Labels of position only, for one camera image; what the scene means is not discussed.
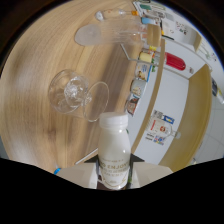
red object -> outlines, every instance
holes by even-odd
[[[177,56],[165,52],[166,65],[169,65],[173,68],[183,71],[186,68],[186,64],[183,59],[178,58]]]

wooden surface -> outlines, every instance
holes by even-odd
[[[146,127],[147,127],[147,124],[148,124],[148,122],[150,120],[150,117],[151,117],[151,114],[152,114],[152,110],[154,108],[154,104],[156,102],[156,97],[157,97],[157,94],[158,94],[158,91],[159,91],[159,85],[160,85],[160,81],[161,81],[162,73],[163,73],[164,57],[165,57],[165,40],[162,39],[161,40],[160,60],[159,60],[157,77],[156,77],[155,85],[154,85],[154,88],[153,88],[153,93],[152,93],[152,96],[151,96],[151,99],[150,99],[150,103],[149,103],[147,112],[146,112],[145,117],[143,119],[141,128],[140,128],[140,130],[138,132],[138,135],[135,139],[135,142],[134,142],[134,144],[131,148],[131,152],[133,154],[135,153],[135,150],[137,149],[138,144],[139,144],[139,142],[140,142],[140,140],[143,136],[143,133],[144,133]]]
[[[200,45],[201,45],[201,42],[202,42],[202,37],[201,35],[196,31],[196,37],[195,37],[195,41],[194,41],[194,50],[195,52],[198,51]]]
[[[96,11],[113,7],[134,9],[131,1],[74,0],[39,18],[17,42],[0,80],[0,133],[11,160],[52,173],[97,148],[98,122],[59,114],[49,104],[49,84],[63,69],[91,83],[106,82],[106,111],[124,111],[136,62],[127,60],[120,45],[83,47],[74,41],[78,28],[98,23]]]
[[[184,114],[178,128],[180,139],[174,139],[159,165],[173,172],[185,168],[193,159],[205,135],[212,104],[212,81],[204,65],[189,79]]]

glass cup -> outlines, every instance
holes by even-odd
[[[65,69],[50,83],[48,90],[50,104],[62,114],[94,122],[106,109],[109,88],[105,82],[96,82],[88,87],[89,80],[85,76]]]

transparent glass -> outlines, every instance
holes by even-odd
[[[99,24],[88,24],[75,34],[75,41],[82,45],[113,43],[138,44],[146,38],[147,26],[136,20],[106,20]]]
[[[96,82],[88,87],[89,81],[85,76],[70,69],[63,70],[50,83],[50,104],[62,114],[94,122],[106,109],[109,88],[105,82]]]

white bottle cap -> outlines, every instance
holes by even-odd
[[[126,128],[128,126],[128,115],[119,112],[107,112],[100,115],[101,128]]]

